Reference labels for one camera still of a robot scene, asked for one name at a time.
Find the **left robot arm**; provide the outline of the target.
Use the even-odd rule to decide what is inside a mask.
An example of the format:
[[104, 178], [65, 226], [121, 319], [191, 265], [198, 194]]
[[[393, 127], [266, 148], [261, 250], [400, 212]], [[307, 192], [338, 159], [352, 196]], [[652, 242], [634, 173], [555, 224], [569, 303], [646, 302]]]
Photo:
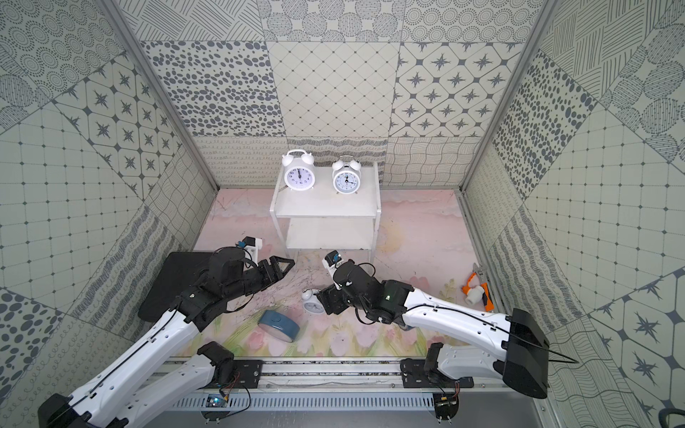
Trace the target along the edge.
[[234, 354], [217, 342], [202, 346], [180, 368], [145, 385], [169, 357], [199, 335], [228, 303], [252, 297], [284, 279], [295, 262], [257, 260], [259, 246], [239, 244], [211, 253], [208, 265], [151, 329], [109, 367], [68, 396], [55, 393], [39, 407], [41, 427], [143, 427], [187, 394], [233, 383]]

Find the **white twin-bell alarm clock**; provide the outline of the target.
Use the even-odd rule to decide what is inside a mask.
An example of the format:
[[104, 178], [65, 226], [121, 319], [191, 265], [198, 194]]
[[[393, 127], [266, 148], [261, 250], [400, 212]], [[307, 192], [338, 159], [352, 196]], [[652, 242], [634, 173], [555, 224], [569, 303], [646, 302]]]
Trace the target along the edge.
[[318, 298], [319, 290], [307, 289], [301, 294], [303, 308], [306, 312], [313, 315], [320, 315], [326, 312], [323, 304]]
[[355, 194], [361, 185], [361, 164], [352, 155], [342, 155], [332, 164], [333, 187], [338, 194]]
[[312, 189], [316, 182], [314, 157], [303, 149], [294, 149], [282, 156], [285, 185], [294, 191]]

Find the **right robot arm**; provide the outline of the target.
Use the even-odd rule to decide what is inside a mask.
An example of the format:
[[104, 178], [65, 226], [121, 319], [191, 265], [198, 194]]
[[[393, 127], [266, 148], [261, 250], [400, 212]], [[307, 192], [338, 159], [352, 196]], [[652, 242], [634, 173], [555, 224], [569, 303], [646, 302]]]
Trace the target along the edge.
[[427, 371], [453, 380], [499, 378], [525, 396], [547, 398], [549, 341], [530, 313], [472, 310], [397, 280], [379, 281], [337, 251], [328, 253], [322, 264], [333, 280], [317, 294], [326, 313], [353, 308], [363, 324], [424, 328], [465, 342], [465, 349], [433, 346], [426, 355]]

